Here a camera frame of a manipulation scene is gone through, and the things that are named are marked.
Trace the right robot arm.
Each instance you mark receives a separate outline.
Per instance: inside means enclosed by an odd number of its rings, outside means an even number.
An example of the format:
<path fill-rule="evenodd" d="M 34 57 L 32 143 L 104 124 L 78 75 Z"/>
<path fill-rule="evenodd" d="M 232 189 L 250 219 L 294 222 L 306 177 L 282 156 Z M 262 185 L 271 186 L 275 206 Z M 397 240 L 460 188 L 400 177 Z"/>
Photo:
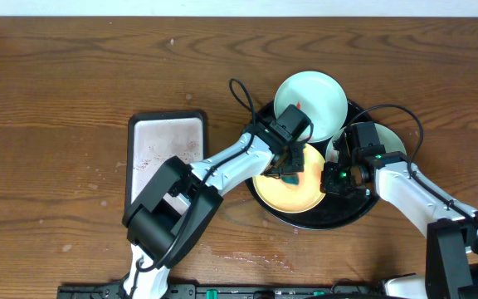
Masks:
<path fill-rule="evenodd" d="M 405 154 L 326 162 L 320 188 L 372 194 L 397 208 L 426 238 L 424 275 L 385 281 L 388 297 L 478 298 L 478 210 L 439 188 Z"/>

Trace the green yellow sponge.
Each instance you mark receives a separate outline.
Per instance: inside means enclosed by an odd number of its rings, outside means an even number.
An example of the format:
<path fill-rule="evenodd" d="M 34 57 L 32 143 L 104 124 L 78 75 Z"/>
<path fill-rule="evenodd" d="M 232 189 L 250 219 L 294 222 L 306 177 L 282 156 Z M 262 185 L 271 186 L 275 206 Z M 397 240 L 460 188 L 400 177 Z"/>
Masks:
<path fill-rule="evenodd" d="M 297 187 L 300 185 L 300 176 L 298 174 L 287 174 L 281 177 L 283 183 L 289 186 Z"/>

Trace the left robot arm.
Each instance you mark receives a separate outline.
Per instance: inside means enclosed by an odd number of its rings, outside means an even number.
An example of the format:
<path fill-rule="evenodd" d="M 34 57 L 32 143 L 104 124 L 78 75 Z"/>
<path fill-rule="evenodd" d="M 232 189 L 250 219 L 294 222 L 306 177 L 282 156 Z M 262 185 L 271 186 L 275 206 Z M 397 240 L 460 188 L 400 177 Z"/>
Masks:
<path fill-rule="evenodd" d="M 122 218 L 133 264 L 123 288 L 130 298 L 160 298 L 168 273 L 194 247 L 223 201 L 238 184 L 263 174 L 274 158 L 298 154 L 302 141 L 271 147 L 269 130 L 243 134 L 222 152 L 191 164 L 167 159 Z"/>

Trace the yellow plate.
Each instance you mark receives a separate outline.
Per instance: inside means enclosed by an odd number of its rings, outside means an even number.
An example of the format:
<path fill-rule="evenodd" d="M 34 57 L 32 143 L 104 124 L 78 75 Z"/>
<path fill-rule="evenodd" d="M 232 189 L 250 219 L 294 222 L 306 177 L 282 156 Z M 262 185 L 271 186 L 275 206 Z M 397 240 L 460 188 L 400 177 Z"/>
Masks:
<path fill-rule="evenodd" d="M 252 179 L 254 189 L 263 203 L 283 213 L 303 213 L 314 208 L 324 198 L 320 191 L 324 156 L 312 145 L 304 148 L 304 171 L 297 174 L 297 181 L 274 179 L 259 175 Z"/>

